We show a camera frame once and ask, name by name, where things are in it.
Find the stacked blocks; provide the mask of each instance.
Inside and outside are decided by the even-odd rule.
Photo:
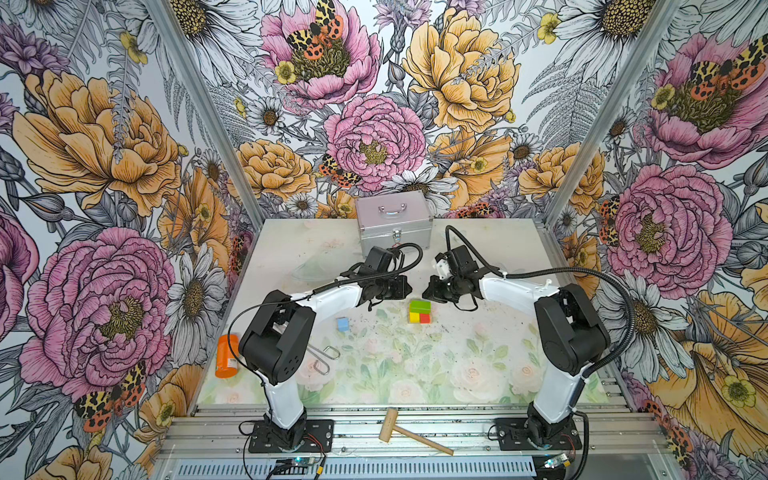
[[[432,304],[425,300],[412,300],[409,307],[411,323],[431,323]]]

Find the white table surface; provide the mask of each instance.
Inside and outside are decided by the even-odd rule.
[[[313,368],[315,358],[305,355],[296,372],[305,405],[524,404],[532,400],[546,364],[534,318],[480,300],[479,309],[470,313],[432,302],[431,324],[408,321],[410,300],[420,298],[435,273],[435,255],[445,251],[448,224],[457,227],[487,261],[509,272],[551,266],[532,220],[435,219],[430,248],[407,273],[413,288],[408,299],[385,301],[371,312],[363,305],[339,313],[337,317],[349,318],[349,332],[339,332],[335,318],[315,324],[310,343],[320,349],[333,346],[341,357],[328,360],[331,371],[323,376]],[[452,237],[452,246],[459,244]],[[362,259],[357,220],[267,220],[227,325],[271,290],[290,294],[327,283],[297,281],[291,271],[308,260],[313,264],[329,257],[338,258],[337,272]],[[406,263],[413,258],[415,253],[409,253]],[[551,280],[557,284],[554,276]],[[472,307],[471,301],[462,307]],[[239,337],[252,318],[252,313],[242,315],[232,333]],[[264,403],[253,373],[241,368],[230,379],[218,379],[214,370],[215,359],[207,369],[199,405]],[[581,401],[607,401],[596,377],[584,389]]]

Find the blue block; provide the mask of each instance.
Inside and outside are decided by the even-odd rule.
[[[349,332],[349,319],[345,316],[336,319],[336,325],[340,332]]]

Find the orange bottle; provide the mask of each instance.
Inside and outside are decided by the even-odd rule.
[[[237,338],[237,335],[229,335],[229,337],[230,342],[232,343],[232,350],[234,350],[237,355],[237,347],[240,343],[240,339]],[[230,346],[227,344],[227,336],[220,336],[219,346],[216,352],[216,376],[220,379],[228,379],[235,376],[238,366],[237,359],[232,356]]]

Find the silver case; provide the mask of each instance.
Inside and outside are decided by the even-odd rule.
[[[420,191],[357,199],[357,225],[363,256],[373,247],[416,243],[429,248],[432,215]]]

